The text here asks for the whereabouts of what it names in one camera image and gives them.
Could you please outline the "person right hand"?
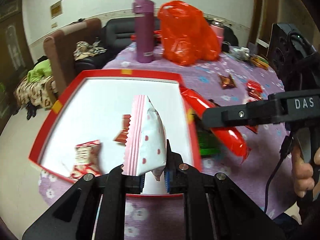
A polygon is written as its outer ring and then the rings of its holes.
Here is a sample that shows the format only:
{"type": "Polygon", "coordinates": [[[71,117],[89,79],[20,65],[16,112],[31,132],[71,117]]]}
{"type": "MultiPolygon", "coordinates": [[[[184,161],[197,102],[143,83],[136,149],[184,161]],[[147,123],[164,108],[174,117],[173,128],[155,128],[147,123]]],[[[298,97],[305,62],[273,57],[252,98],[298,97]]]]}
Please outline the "person right hand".
{"type": "Polygon", "coordinates": [[[297,144],[291,151],[293,186],[296,195],[303,198],[307,192],[313,190],[313,195],[319,193],[319,182],[316,184],[312,178],[313,168],[305,163],[301,150],[297,144]]]}

